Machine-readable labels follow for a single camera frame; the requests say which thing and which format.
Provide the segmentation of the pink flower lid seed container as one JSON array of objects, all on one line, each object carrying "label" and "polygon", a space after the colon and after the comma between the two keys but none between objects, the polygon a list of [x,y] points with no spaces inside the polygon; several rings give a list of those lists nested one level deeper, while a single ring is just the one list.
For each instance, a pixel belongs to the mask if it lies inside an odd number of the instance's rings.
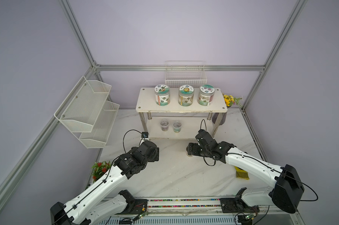
[{"label": "pink flower lid seed container", "polygon": [[215,88],[212,85],[204,84],[199,88],[197,101],[202,106],[209,106],[212,103]]}]

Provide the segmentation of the sunflower lid seed container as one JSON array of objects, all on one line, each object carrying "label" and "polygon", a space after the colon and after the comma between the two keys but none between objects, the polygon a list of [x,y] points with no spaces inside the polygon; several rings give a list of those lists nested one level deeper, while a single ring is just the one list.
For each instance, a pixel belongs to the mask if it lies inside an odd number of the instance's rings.
[{"label": "sunflower lid seed container", "polygon": [[178,102],[181,106],[188,107],[194,101],[194,87],[190,85],[182,85],[179,87]]}]

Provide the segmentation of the strawberry lid seed container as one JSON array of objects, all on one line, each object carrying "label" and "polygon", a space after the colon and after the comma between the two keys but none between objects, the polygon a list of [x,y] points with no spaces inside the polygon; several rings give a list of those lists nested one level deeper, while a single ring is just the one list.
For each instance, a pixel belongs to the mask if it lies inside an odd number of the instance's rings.
[{"label": "strawberry lid seed container", "polygon": [[167,106],[170,103],[170,88],[165,84],[154,87],[155,102],[159,106]]}]

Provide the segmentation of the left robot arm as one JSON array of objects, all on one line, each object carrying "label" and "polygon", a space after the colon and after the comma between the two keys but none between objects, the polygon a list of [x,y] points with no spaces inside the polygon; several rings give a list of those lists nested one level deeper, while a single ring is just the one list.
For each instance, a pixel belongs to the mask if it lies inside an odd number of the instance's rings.
[{"label": "left robot arm", "polygon": [[50,209],[53,225],[95,225],[106,217],[129,212],[135,199],[123,190],[102,202],[121,183],[146,168],[147,163],[159,160],[159,148],[151,141],[143,141],[128,153],[119,155],[110,169],[93,185],[66,203],[57,202]]}]

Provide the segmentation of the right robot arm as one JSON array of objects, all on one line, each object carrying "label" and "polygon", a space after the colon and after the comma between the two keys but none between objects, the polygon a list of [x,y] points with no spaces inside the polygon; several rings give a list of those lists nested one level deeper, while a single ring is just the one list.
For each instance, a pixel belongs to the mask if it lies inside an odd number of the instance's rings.
[{"label": "right robot arm", "polygon": [[265,187],[246,188],[241,192],[240,198],[247,206],[274,205],[286,213],[297,211],[305,189],[293,166],[281,167],[262,161],[227,142],[210,145],[189,143],[186,151],[190,156],[211,158],[238,167],[265,182]]}]

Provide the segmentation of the white two-tier shelf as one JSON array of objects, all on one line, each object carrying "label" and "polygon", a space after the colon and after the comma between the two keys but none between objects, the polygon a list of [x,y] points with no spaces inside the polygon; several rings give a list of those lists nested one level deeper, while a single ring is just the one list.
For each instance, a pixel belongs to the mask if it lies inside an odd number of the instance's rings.
[{"label": "white two-tier shelf", "polygon": [[[140,89],[136,111],[149,137],[151,139],[194,140],[201,128],[206,129],[214,137],[222,116],[228,111],[221,90],[216,88],[213,101],[209,106],[202,106],[197,102],[198,88],[194,90],[195,98],[190,106],[181,106],[178,103],[178,92],[178,88],[171,88],[170,103],[167,106],[159,106],[155,102],[154,88]],[[215,124],[211,121],[214,113],[219,113]],[[169,121],[168,131],[161,130],[161,120]],[[179,133],[173,131],[174,121],[182,123]]]}]

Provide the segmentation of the black yellow work glove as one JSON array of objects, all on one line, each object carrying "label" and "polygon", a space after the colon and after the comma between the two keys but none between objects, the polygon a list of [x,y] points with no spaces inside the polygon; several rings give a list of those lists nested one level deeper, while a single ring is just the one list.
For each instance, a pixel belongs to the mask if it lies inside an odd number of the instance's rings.
[{"label": "black yellow work glove", "polygon": [[249,180],[248,172],[235,166],[236,178]]}]

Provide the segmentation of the red flower plant pot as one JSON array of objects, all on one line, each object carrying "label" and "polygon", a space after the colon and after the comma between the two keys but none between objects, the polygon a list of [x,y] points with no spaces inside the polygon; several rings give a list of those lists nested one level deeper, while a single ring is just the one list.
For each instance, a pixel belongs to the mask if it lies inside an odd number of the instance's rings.
[{"label": "red flower plant pot", "polygon": [[96,162],[92,166],[92,169],[92,179],[94,182],[96,182],[110,169],[110,164],[106,161]]}]

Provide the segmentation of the yellow sunflower plant pot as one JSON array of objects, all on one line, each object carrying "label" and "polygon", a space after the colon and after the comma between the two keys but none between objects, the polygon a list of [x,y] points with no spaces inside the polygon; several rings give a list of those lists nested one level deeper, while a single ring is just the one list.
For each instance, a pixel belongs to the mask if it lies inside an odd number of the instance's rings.
[{"label": "yellow sunflower plant pot", "polygon": [[[241,101],[242,101],[241,97],[234,97],[232,95],[223,94],[223,98],[224,98],[224,101],[225,101],[227,108],[230,108],[232,106],[237,106],[238,108],[243,107],[242,103],[241,103]],[[218,116],[219,116],[218,112],[214,113],[214,115],[212,116],[211,121],[212,121],[213,124],[215,124],[217,122]],[[226,113],[222,116],[220,123],[219,123],[220,126],[225,123],[226,116],[227,116]]]}]

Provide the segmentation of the aluminium front rail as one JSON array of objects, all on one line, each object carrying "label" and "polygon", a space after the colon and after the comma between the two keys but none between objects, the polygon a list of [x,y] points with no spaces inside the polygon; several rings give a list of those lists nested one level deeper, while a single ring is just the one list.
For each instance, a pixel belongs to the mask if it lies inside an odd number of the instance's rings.
[{"label": "aluminium front rail", "polygon": [[300,214],[260,205],[259,213],[223,213],[219,197],[148,198],[138,215],[113,215],[96,225],[302,225]]}]

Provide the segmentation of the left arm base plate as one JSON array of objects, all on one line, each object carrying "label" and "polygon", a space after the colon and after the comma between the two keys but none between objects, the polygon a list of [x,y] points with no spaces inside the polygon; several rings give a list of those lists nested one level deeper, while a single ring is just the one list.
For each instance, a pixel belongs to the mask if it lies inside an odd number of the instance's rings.
[{"label": "left arm base plate", "polygon": [[134,201],[127,203],[125,209],[116,215],[138,215],[141,212],[146,211],[147,208],[147,199],[135,199]]}]

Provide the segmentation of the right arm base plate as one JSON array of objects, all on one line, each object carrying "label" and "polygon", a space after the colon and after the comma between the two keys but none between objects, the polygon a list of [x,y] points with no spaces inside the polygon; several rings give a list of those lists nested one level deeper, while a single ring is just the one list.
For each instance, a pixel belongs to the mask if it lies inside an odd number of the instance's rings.
[{"label": "right arm base plate", "polygon": [[223,213],[259,213],[258,206],[248,206],[240,198],[220,198],[220,206]]}]

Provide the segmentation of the white mesh wall rack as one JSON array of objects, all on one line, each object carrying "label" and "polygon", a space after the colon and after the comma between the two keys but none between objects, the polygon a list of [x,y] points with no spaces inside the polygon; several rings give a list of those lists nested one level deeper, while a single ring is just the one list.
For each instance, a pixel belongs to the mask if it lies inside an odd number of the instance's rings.
[{"label": "white mesh wall rack", "polygon": [[87,149],[107,144],[119,104],[109,101],[111,85],[82,77],[54,117]]}]

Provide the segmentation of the aluminium cage frame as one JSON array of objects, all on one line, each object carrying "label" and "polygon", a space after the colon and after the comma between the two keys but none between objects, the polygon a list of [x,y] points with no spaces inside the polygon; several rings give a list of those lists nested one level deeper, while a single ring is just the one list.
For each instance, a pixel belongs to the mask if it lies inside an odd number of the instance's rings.
[{"label": "aluminium cage frame", "polygon": [[[90,78],[92,75],[96,74],[98,79],[101,79],[99,74],[100,71],[171,71],[171,72],[192,72],[192,71],[258,71],[259,76],[256,79],[254,86],[252,87],[247,99],[245,100],[245,107],[249,105],[253,96],[255,95],[258,86],[262,82],[265,77],[268,69],[273,63],[276,55],[278,54],[280,48],[282,47],[285,39],[287,38],[293,24],[301,14],[304,6],[307,1],[297,1],[295,6],[293,7],[278,39],[273,46],[273,49],[270,52],[269,57],[267,58],[264,65],[205,65],[203,67],[199,67],[197,65],[171,65],[166,67],[165,65],[96,65],[93,60],[92,55],[90,54],[87,43],[85,42],[85,38],[83,36],[82,31],[79,28],[78,22],[75,18],[74,12],[71,8],[69,1],[59,1],[59,5],[61,6],[69,25],[71,26],[74,35],[79,42],[81,49],[85,53],[86,59],[89,61],[90,66],[86,73],[84,74],[85,78]],[[54,130],[59,124],[59,120],[53,116],[44,129],[40,132],[40,134],[36,137],[34,142],[31,144],[29,149],[23,155],[23,157],[19,160],[16,166],[13,168],[8,177],[4,180],[4,182],[0,186],[0,213],[3,208],[6,206],[8,201],[14,195],[21,181],[24,179],[26,174],[31,169],[34,162],[37,160],[38,156],[41,154],[43,146],[49,139],[49,137],[53,134]]]}]

